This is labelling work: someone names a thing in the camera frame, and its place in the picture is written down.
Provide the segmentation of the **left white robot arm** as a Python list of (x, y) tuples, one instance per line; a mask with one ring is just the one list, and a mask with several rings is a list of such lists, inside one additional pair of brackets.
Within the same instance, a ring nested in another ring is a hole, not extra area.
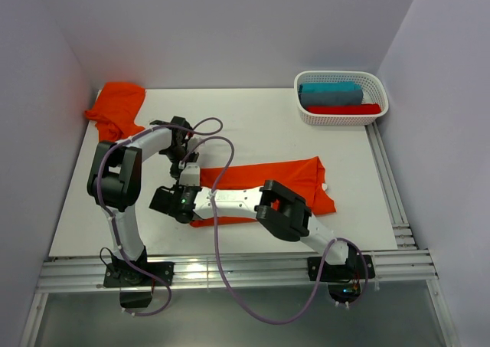
[(142, 187), (142, 164), (156, 154), (168, 158), (175, 183), (157, 188), (150, 208), (190, 223), (197, 217), (194, 201), (201, 191), (199, 180), (185, 171), (194, 168), (198, 159), (189, 150), (192, 136), (188, 121), (175, 116), (168, 123), (156, 120), (149, 129), (121, 142), (102, 141), (96, 147), (87, 191), (108, 219), (115, 247), (112, 264), (122, 269), (122, 277), (132, 285), (144, 283), (149, 275), (135, 207)]

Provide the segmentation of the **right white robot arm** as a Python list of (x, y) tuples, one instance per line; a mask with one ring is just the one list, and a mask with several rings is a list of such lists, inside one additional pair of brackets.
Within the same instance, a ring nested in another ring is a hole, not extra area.
[(149, 207), (182, 224), (224, 218), (259, 222), (281, 241), (302, 242), (318, 254), (327, 253), (325, 262), (335, 275), (346, 278), (358, 268), (358, 252), (352, 244), (337, 237), (317, 219), (306, 200), (278, 181), (242, 190), (175, 185), (156, 190)]

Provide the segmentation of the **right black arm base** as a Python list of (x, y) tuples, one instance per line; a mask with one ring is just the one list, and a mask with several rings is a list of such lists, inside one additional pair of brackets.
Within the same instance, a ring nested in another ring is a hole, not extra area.
[(339, 303), (352, 303), (362, 293), (365, 278), (376, 276), (371, 256), (350, 256), (344, 265), (324, 263), (320, 281), (328, 284), (330, 297)]

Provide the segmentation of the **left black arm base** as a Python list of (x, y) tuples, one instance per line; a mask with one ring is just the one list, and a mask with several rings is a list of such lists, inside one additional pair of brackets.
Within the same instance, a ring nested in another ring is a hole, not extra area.
[(146, 250), (129, 266), (113, 252), (103, 247), (99, 259), (105, 266), (104, 288), (119, 289), (119, 304), (123, 309), (139, 311), (147, 308), (157, 286), (171, 286), (175, 264), (169, 261), (148, 262)]

